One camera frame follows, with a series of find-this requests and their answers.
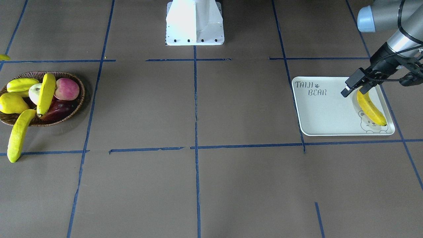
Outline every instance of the fruit basket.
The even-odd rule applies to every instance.
[[[27,72],[21,75],[16,76],[13,79],[17,79],[17,78],[35,78],[37,79],[40,83],[43,80],[43,77],[46,73],[52,73],[55,77],[56,80],[59,78],[69,78],[72,79],[73,81],[75,81],[78,86],[80,87],[80,92],[78,97],[75,99],[77,101],[77,106],[75,107],[74,111],[70,113],[69,116],[65,117],[64,119],[58,120],[58,121],[43,121],[41,120],[39,117],[35,117],[34,119],[32,119],[32,121],[30,122],[29,126],[31,127],[46,127],[46,126],[52,126],[52,125],[56,125],[59,124],[61,122],[64,122],[66,120],[68,120],[69,118],[71,118],[72,116],[74,116],[77,111],[79,111],[79,109],[81,108],[83,102],[84,102],[84,98],[85,98],[85,87],[84,84],[82,83],[82,81],[75,75],[72,75],[70,73],[66,73],[66,72],[46,72],[46,71],[36,71],[36,72]],[[7,93],[7,84],[2,87],[2,89],[0,90],[0,96],[4,93]],[[28,106],[32,109],[36,109],[37,106],[31,101],[30,98],[25,97],[24,101],[28,104]],[[18,119],[20,114],[18,113],[13,113],[13,114],[5,114],[3,112],[0,112],[0,120],[8,125],[13,126],[16,122],[16,120]]]

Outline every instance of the basket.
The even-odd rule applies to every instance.
[[[82,83],[82,81],[75,75],[72,75],[70,73],[66,73],[66,72],[47,72],[47,71],[36,71],[36,72],[27,72],[21,75],[16,76],[14,79],[17,78],[35,78],[37,79],[40,83],[42,83],[44,75],[46,73],[51,73],[53,74],[56,79],[62,78],[62,77],[66,77],[66,78],[70,78],[73,81],[75,81],[79,87],[80,87],[80,93],[78,95],[78,97],[75,99],[77,100],[78,104],[76,106],[76,108],[74,109],[74,111],[67,117],[65,117],[62,120],[59,121],[43,121],[41,120],[39,117],[34,117],[34,119],[31,120],[31,122],[29,123],[30,127],[47,127],[47,126],[53,126],[56,124],[59,124],[61,122],[64,122],[66,120],[68,120],[69,118],[71,118],[73,115],[75,115],[75,113],[81,108],[83,102],[84,102],[84,98],[85,98],[85,87],[84,84]],[[5,85],[1,90],[0,90],[0,96],[4,93],[7,93],[7,85]],[[24,101],[28,104],[28,106],[31,109],[36,109],[37,105],[35,105],[30,98],[25,97]],[[16,120],[19,117],[19,113],[13,113],[13,114],[6,114],[3,112],[0,112],[0,120],[8,125],[15,125]]]

